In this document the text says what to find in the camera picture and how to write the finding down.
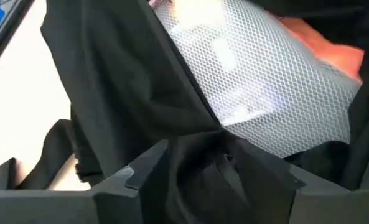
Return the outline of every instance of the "black plastic frame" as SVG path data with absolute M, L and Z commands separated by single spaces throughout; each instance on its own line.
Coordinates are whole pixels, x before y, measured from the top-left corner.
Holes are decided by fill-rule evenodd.
M 10 11 L 0 23 L 0 55 L 8 45 L 11 37 L 20 26 L 34 0 L 16 0 Z

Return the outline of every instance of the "mesh panel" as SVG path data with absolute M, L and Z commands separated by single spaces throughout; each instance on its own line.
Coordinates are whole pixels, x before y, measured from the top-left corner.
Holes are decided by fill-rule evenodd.
M 176 0 L 156 14 L 227 130 L 279 157 L 349 142 L 359 82 L 314 58 L 267 12 L 242 0 Z

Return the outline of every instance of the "black fabric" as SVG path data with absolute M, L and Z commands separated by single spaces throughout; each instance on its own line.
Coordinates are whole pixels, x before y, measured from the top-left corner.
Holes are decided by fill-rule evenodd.
M 361 0 L 251 0 L 279 16 L 314 17 L 352 12 L 363 6 Z
M 75 157 L 78 163 L 75 165 L 77 175 L 82 182 L 89 182 L 91 186 L 100 183 L 105 179 L 101 172 L 100 164 L 91 149 L 83 131 L 80 127 L 79 121 L 75 112 L 71 109 L 71 121 L 73 127 L 73 137 L 75 138 L 76 149 Z
M 57 121 L 46 135 L 39 162 L 18 186 L 16 186 L 16 160 L 10 159 L 0 166 L 0 190 L 47 189 L 72 155 L 75 145 L 72 139 L 71 122 L 64 119 Z
M 174 223 L 287 223 L 304 186 L 287 162 L 228 131 L 174 139 L 169 155 L 166 209 Z
M 341 184 L 358 189 L 369 164 L 369 80 L 365 81 L 349 109 L 352 128 L 350 157 Z
M 304 152 L 293 154 L 285 161 L 325 180 L 339 184 L 349 157 L 349 145 L 330 141 Z
M 146 1 L 47 5 L 42 33 L 100 164 L 92 172 L 107 177 L 161 139 L 219 127 Z

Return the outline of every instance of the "orange item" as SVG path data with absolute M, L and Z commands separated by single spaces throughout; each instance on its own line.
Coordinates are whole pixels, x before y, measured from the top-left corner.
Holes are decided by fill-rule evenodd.
M 330 63 L 352 78 L 360 79 L 358 71 L 364 57 L 362 49 L 333 44 L 302 19 L 285 17 L 281 19 L 281 23 L 293 36 L 308 46 L 317 58 Z

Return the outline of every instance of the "white table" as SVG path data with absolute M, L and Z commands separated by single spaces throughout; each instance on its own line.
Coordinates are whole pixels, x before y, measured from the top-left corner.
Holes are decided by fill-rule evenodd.
M 21 179 L 39 160 L 49 129 L 70 117 L 68 96 L 40 33 L 45 12 L 46 1 L 36 0 L 0 57 L 0 164 L 17 158 Z M 90 188 L 79 182 L 74 163 L 72 158 L 51 189 Z

